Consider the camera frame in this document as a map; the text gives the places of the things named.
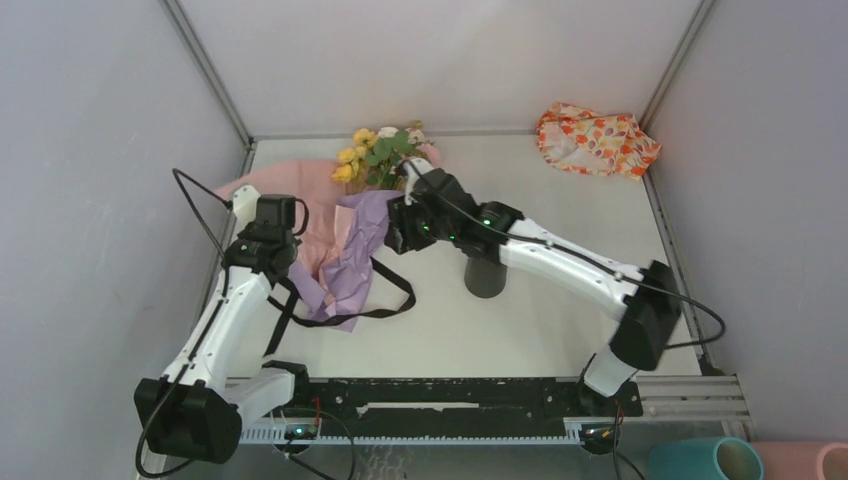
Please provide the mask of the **purple pink wrapping paper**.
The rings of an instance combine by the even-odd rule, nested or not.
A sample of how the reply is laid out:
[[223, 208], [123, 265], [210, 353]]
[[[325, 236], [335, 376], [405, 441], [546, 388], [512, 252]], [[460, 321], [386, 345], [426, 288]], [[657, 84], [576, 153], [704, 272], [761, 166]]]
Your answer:
[[319, 299], [340, 307], [367, 281], [373, 283], [371, 258], [383, 246], [388, 231], [387, 202], [403, 193], [372, 190], [347, 195], [330, 180], [336, 165], [327, 159], [286, 160], [233, 180], [216, 193], [230, 199], [236, 188], [249, 184], [261, 195], [303, 199], [310, 219], [286, 278], [296, 282], [291, 270], [300, 265], [324, 290]]

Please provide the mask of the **artificial flower bunch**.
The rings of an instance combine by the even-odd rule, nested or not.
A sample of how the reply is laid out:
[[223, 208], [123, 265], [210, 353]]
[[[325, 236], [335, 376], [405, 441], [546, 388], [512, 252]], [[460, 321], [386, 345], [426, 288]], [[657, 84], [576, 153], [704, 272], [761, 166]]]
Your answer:
[[412, 157], [441, 165], [441, 154], [426, 137], [420, 121], [408, 126], [384, 126], [378, 130], [361, 128], [352, 136], [352, 145], [339, 150], [330, 180], [346, 194], [370, 190], [403, 190], [406, 183], [401, 164]]

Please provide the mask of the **black ribbon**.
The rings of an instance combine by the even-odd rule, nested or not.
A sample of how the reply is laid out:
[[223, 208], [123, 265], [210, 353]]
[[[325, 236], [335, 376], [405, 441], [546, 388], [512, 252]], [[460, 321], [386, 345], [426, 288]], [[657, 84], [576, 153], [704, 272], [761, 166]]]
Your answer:
[[270, 340], [264, 351], [264, 356], [275, 353], [282, 343], [283, 336], [290, 324], [305, 328], [345, 327], [346, 324], [359, 318], [387, 319], [408, 312], [416, 306], [417, 297], [412, 284], [394, 270], [371, 258], [372, 272], [375, 276], [388, 281], [394, 288], [404, 294], [402, 302], [394, 308], [367, 308], [372, 282], [367, 281], [364, 288], [359, 288], [351, 298], [346, 298], [340, 307], [327, 304], [319, 299], [324, 290], [305, 275], [305, 271], [296, 264], [291, 272], [296, 274], [296, 282], [290, 278], [282, 280], [282, 289], [288, 293], [281, 301], [273, 295], [268, 297], [269, 304], [274, 307], [279, 316], [271, 333]]

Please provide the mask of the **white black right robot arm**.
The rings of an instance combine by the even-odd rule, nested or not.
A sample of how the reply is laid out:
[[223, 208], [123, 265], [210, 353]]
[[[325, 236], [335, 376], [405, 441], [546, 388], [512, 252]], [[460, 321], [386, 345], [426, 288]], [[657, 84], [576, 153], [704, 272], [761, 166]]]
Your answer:
[[668, 265], [619, 262], [558, 237], [506, 204], [478, 203], [455, 176], [423, 158], [400, 166], [405, 190], [388, 203], [386, 246], [403, 254], [447, 242], [497, 272], [517, 269], [559, 285], [617, 322], [581, 374], [577, 393], [584, 412], [605, 415], [626, 382], [658, 368], [682, 315]]

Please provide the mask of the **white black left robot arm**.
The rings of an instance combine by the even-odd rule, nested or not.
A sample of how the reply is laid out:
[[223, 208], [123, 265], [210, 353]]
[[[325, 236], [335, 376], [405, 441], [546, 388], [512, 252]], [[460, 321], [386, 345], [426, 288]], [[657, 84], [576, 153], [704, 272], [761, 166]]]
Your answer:
[[232, 204], [242, 229], [222, 251], [209, 303], [163, 374], [142, 379], [134, 392], [139, 452], [222, 464], [243, 430], [264, 415], [279, 408], [298, 417], [311, 407], [313, 392], [292, 367], [267, 364], [248, 380], [227, 384], [238, 343], [274, 287], [287, 279], [308, 221], [297, 211], [304, 202], [291, 195], [242, 192]]

